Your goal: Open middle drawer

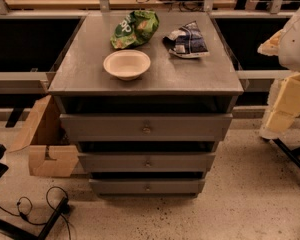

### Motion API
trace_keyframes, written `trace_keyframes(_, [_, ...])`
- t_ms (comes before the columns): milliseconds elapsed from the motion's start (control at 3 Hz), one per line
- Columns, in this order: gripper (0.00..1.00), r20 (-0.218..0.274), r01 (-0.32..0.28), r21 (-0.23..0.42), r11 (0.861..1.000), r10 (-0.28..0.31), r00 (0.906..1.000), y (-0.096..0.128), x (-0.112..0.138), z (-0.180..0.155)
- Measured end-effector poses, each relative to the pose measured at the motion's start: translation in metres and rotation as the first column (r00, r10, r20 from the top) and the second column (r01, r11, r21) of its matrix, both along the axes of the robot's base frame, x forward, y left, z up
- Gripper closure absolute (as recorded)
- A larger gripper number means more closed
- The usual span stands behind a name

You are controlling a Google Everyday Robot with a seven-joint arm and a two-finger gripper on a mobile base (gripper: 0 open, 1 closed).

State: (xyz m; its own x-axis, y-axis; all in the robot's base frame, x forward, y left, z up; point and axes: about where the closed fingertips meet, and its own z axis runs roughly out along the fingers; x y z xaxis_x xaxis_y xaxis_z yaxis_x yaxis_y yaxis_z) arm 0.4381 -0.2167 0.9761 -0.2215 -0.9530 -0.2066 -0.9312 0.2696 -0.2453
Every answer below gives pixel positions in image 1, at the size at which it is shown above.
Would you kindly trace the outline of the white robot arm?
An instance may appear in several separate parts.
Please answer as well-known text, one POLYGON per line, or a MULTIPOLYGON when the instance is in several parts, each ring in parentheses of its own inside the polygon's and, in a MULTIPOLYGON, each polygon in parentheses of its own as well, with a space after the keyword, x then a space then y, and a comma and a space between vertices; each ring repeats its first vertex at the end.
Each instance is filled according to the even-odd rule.
POLYGON ((282 67, 293 71, 289 77, 272 83, 259 130, 262 138, 276 139, 300 115, 300 7, 281 30, 258 47, 257 52, 277 56, 282 67))

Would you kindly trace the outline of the white yellow gripper body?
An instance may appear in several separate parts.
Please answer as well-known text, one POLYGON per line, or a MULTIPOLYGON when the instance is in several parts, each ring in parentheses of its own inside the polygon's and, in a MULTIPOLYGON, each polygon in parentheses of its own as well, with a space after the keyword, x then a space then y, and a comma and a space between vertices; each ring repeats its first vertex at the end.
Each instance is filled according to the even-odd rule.
POLYGON ((276 139, 300 115, 300 73, 273 82, 259 135, 276 139))

